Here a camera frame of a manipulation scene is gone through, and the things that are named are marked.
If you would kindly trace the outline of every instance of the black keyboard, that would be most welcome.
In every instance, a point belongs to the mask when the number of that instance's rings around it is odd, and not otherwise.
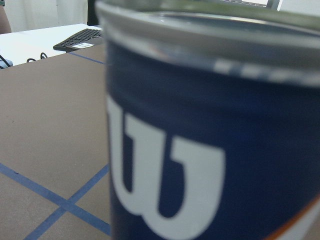
[[[54,50],[66,51],[66,46],[75,45],[84,41],[90,40],[91,38],[101,37],[102,31],[97,29],[84,29],[77,32],[76,34],[68,37],[62,42],[53,46]]]

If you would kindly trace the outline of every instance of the white desk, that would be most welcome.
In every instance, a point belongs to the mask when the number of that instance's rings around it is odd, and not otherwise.
[[[86,24],[74,24],[1,34],[0,55],[16,66],[26,63],[29,58],[39,60],[41,53],[48,57],[64,54],[64,51],[54,50],[53,46],[87,28],[100,29]]]

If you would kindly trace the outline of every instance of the skin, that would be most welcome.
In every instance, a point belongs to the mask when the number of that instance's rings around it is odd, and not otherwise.
[[[0,6],[0,34],[11,33],[11,27],[3,6]]]

